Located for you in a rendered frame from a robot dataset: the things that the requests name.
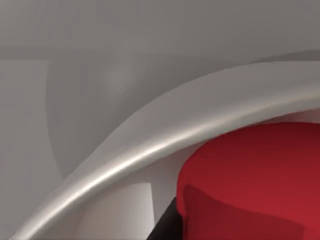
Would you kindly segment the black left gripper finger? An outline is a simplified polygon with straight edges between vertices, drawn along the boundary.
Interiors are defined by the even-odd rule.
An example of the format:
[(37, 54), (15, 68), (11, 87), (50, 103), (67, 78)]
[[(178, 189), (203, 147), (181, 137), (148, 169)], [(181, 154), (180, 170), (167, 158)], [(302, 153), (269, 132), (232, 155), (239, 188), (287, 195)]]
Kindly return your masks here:
[(172, 199), (146, 240), (183, 240), (183, 218)]

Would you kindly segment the red round object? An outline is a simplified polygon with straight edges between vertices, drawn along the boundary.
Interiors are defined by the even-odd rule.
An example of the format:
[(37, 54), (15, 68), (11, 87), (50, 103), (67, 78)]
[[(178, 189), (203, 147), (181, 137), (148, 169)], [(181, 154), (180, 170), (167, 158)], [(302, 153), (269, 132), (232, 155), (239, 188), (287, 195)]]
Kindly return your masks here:
[(241, 128), (193, 153), (177, 179), (183, 240), (320, 240), (320, 124)]

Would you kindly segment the white plate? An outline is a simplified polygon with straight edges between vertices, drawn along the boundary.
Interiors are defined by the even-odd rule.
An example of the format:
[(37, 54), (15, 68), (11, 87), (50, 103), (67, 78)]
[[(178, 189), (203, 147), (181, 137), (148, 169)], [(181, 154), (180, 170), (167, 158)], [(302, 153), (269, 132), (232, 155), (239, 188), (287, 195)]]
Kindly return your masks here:
[(153, 99), (119, 125), (9, 240), (34, 240), (114, 182), (172, 153), (268, 119), (320, 108), (320, 61), (226, 68)]

